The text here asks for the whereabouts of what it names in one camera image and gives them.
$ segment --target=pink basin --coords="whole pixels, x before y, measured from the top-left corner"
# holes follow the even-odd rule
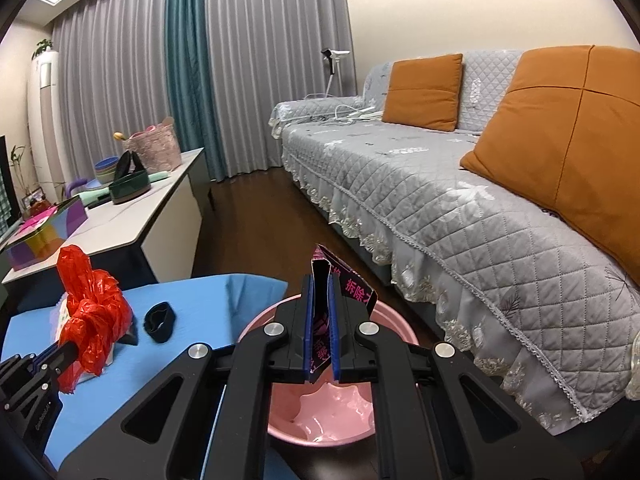
[[[270,306],[242,331],[240,339],[273,319],[276,307],[300,295]],[[376,303],[371,320],[417,345],[409,324],[382,301]],[[299,446],[331,447],[350,444],[375,433],[370,383],[338,384],[332,368],[316,384],[274,384],[269,412],[269,434]]]

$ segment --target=gray quilted sofa cover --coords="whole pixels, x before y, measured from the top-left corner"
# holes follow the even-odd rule
[[[464,54],[450,134],[343,118],[383,109],[392,63],[361,96],[282,103],[270,123],[286,170],[330,221],[391,264],[407,300],[436,304],[447,339],[557,434],[632,396],[640,292],[561,219],[460,168],[520,54]]]

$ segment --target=blue tablecloth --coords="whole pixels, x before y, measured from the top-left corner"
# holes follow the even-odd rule
[[[73,449],[192,343],[219,348],[236,341],[259,312],[282,299],[286,288],[287,283],[273,278],[229,274],[126,290],[124,297],[138,319],[140,342],[138,346],[117,344],[113,363],[99,378],[78,384],[73,395],[61,395],[63,409],[46,449],[51,463],[58,468]],[[146,312],[161,301],[171,304],[176,320],[171,339],[157,344],[144,332],[142,322]],[[1,360],[47,348],[52,343],[54,308],[13,317]],[[272,450],[267,453],[264,478],[297,480]]]

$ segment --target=potted plant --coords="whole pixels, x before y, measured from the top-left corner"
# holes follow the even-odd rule
[[[51,207],[51,204],[44,196],[42,188],[40,186],[36,186],[32,189],[22,174],[21,164],[25,148],[25,146],[12,147],[9,159],[11,160],[11,167],[14,168],[15,179],[18,183],[18,187],[24,195],[22,199],[22,209],[24,211],[25,218],[28,218],[48,209]]]
[[[52,49],[53,43],[51,40],[48,40],[47,38],[45,38],[44,40],[39,41],[36,47],[37,47],[36,51],[31,56],[31,60],[36,59],[44,51]]]

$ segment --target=photo frame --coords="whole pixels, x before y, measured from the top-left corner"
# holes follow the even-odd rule
[[[37,187],[34,191],[29,193],[22,199],[22,210],[28,211],[31,207],[31,200],[35,200],[36,202],[40,202],[40,200],[44,200],[44,191],[41,187]]]

